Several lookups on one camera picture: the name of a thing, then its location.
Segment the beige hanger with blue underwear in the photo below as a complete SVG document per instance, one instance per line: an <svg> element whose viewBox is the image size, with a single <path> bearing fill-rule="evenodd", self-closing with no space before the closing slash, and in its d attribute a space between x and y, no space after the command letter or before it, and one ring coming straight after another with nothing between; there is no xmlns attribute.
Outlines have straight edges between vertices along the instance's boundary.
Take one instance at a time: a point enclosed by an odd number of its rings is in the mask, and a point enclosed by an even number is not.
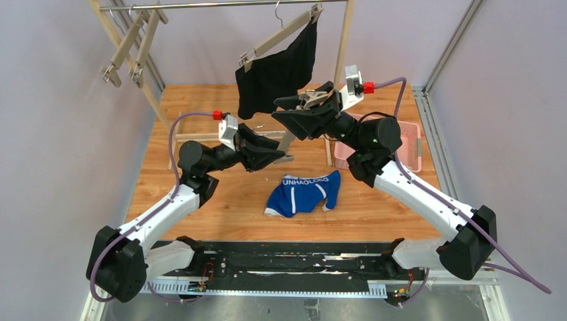
<svg viewBox="0 0 567 321"><path fill-rule="evenodd" d="M273 112L276 112L276 111L284 111L284 109L277 107L276 110L273 111ZM299 140L299 139L297 139L289 130L287 130L285 128L285 126L283 126L283 127L284 127L283 136L277 141L279 142L278 150L284 151L286 153L286 155L284 157L280 158L279 160L275 161L274 163L277 163L277 162L286 163L286 162L290 162L290 161L294 160L294 156L292 156L290 154L290 145L293 141Z"/></svg>

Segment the blue underwear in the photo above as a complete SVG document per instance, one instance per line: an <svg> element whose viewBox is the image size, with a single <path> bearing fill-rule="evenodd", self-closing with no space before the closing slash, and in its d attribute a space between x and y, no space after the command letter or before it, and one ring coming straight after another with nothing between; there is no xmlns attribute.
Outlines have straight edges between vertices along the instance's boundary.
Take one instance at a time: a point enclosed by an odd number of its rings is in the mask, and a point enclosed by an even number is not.
<svg viewBox="0 0 567 321"><path fill-rule="evenodd" d="M335 209L342 177L338 170L320 177L284 175L268 197L264 214L292 218L311 213L318 205L324 211Z"/></svg>

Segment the beige hanger with cream underwear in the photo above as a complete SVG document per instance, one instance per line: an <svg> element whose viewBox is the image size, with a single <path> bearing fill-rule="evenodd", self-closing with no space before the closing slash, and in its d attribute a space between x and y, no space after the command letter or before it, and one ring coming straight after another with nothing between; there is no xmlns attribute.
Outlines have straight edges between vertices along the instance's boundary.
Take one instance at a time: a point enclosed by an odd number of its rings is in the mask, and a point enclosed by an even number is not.
<svg viewBox="0 0 567 321"><path fill-rule="evenodd" d="M142 89L144 86L143 73L149 57L149 51L156 33L156 29L159 23L167 24L168 17L163 13L161 9L142 11L140 14L142 16L142 22L146 23L146 27L136 59L134 61L134 67L130 69L129 74L136 86Z"/></svg>

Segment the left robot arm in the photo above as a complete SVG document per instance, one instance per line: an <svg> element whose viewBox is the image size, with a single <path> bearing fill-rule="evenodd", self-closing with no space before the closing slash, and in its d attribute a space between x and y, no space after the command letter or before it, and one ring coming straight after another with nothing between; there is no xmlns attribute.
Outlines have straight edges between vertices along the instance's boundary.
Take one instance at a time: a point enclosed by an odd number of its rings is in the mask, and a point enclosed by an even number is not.
<svg viewBox="0 0 567 321"><path fill-rule="evenodd" d="M136 219L97 232L86 270L93 298L125 303L154 279L194 265L201 250L194 239L181 236L161 247L155 243L213 196L219 184L213 171L237 164L248 172L259 171L285 156L278 146L278 141L256 135L245 124L237 126L230 144L184 142L179 149L181 172L176 173L173 188Z"/></svg>

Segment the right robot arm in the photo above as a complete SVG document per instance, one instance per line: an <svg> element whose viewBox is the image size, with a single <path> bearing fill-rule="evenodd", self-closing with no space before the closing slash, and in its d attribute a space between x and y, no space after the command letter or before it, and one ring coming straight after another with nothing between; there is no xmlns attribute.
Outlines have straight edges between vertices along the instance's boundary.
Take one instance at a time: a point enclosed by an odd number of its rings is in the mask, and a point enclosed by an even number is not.
<svg viewBox="0 0 567 321"><path fill-rule="evenodd" d="M394 240L382 255L392 268L443 268L473 279L496 247L494 211L462 203L406 168L396 154L403 141L395 116L348 112L362 98L361 92L326 84L320 92L277 98L272 116L299 140L326 135L349 146L348 168L356 180L394 197L439 232L436 239Z"/></svg>

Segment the black underwear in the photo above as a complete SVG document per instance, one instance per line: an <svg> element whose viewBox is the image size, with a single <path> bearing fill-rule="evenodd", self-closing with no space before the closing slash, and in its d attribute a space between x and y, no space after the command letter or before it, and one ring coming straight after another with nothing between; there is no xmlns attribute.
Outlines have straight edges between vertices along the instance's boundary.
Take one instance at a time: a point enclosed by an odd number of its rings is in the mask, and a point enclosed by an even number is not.
<svg viewBox="0 0 567 321"><path fill-rule="evenodd" d="M241 67L235 71L238 117L248 120L258 112L270 114L277 108L275 99L295 96L311 81L317 28L318 22L310 22L285 50L252 61L248 70Z"/></svg>

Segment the beige hanger with black underwear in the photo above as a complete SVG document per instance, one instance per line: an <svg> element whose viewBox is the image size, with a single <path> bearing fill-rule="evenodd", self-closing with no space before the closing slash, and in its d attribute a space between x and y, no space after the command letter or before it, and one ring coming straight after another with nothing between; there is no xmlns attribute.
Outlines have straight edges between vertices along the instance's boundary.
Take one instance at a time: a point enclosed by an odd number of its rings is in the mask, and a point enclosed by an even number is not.
<svg viewBox="0 0 567 321"><path fill-rule="evenodd" d="M319 16L323 12L322 4L314 4L311 8L299 14L291 22L285 24L283 19L278 15L278 7L281 1L275 4L274 15L280 21L280 30L273 33L266 40L256 45L250 52L243 53L239 58L239 67L244 67L245 72L249 71L254 60L262 58L266 53L272 50L276 45L287 39L296 31L304 26L317 22Z"/></svg>

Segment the empty beige clip hanger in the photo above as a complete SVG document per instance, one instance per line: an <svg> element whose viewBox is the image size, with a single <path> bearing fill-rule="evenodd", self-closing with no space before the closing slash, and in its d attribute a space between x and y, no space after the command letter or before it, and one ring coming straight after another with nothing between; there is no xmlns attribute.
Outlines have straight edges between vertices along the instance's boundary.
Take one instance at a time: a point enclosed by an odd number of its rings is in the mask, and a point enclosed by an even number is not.
<svg viewBox="0 0 567 321"><path fill-rule="evenodd" d="M103 80L105 82L110 82L116 88L121 87L122 81L118 75L118 70L124 63L126 56L129 54L131 47L133 46L140 28L145 22L148 22L150 18L150 13L147 10L142 10L136 18L130 24L128 31L124 34L124 37L120 41L117 50L112 56L109 65L101 69Z"/></svg>

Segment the pink plastic basket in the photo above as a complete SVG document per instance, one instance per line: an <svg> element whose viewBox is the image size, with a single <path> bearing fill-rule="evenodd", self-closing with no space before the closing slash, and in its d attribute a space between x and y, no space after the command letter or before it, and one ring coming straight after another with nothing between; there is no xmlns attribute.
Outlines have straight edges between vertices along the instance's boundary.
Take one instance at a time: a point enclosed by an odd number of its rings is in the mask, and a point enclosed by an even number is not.
<svg viewBox="0 0 567 321"><path fill-rule="evenodd" d="M398 121L401 128L402 146L397 150L399 160L414 173L422 170L421 127L417 123ZM334 145L334 166L337 169L348 169L347 158L354 149L342 142Z"/></svg>

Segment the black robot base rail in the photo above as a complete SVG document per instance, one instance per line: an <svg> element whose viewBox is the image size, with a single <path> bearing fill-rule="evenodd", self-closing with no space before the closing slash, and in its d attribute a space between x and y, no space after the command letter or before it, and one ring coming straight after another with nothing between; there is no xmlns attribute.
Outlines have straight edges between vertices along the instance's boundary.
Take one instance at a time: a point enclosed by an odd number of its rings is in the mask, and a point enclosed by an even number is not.
<svg viewBox="0 0 567 321"><path fill-rule="evenodd" d="M464 280L473 277L462 243L446 242L427 250L402 238L391 243L203 243L181 236L144 250L139 240L121 238L108 229L96 236L86 276L117 300L128 302L148 282L175 270L202 276L214 289L299 292L316 288L324 272L393 280L419 267L444 268ZM231 285L229 272L245 274L245 279Z"/></svg>

